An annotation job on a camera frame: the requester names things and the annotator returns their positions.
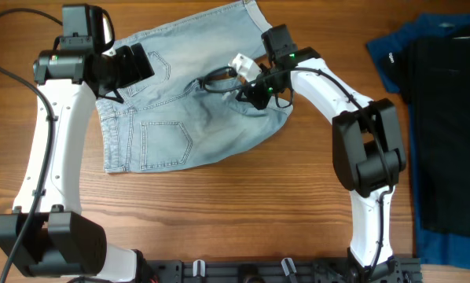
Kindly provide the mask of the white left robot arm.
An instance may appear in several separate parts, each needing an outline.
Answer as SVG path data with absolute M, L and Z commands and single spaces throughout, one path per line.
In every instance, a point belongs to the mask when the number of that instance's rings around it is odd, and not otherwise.
M 99 99 L 122 103 L 119 90 L 153 74 L 138 45 L 114 47 L 108 12 L 66 5 L 63 32 L 33 64 L 28 88 L 38 98 L 28 168 L 12 211 L 0 214 L 0 248 L 26 277 L 70 282 L 156 282 L 142 253 L 109 244 L 105 230 L 85 218 L 79 176 L 84 141 Z

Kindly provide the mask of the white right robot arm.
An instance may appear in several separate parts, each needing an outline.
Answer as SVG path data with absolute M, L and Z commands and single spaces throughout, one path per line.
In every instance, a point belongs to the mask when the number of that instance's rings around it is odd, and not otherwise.
M 262 35 L 269 67 L 239 53 L 231 73 L 245 80 L 241 100 L 257 109 L 284 90 L 306 98 L 332 126 L 332 164 L 351 198 L 353 236 L 347 250 L 352 282 L 380 280 L 395 266 L 391 198 L 406 155 L 395 106 L 348 86 L 314 49 L 299 49 L 282 24 Z

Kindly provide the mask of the light blue denim shorts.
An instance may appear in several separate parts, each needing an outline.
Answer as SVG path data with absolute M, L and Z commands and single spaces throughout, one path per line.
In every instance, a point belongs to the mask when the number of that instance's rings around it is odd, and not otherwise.
M 238 54 L 260 58 L 270 28 L 258 4 L 238 1 L 140 31 L 116 42 L 139 43 L 154 71 L 119 90 L 122 102 L 96 107 L 108 173 L 153 173 L 212 164 L 257 146 L 285 124 L 292 107 L 272 98 L 263 110 L 236 99 L 238 79 L 202 78 Z

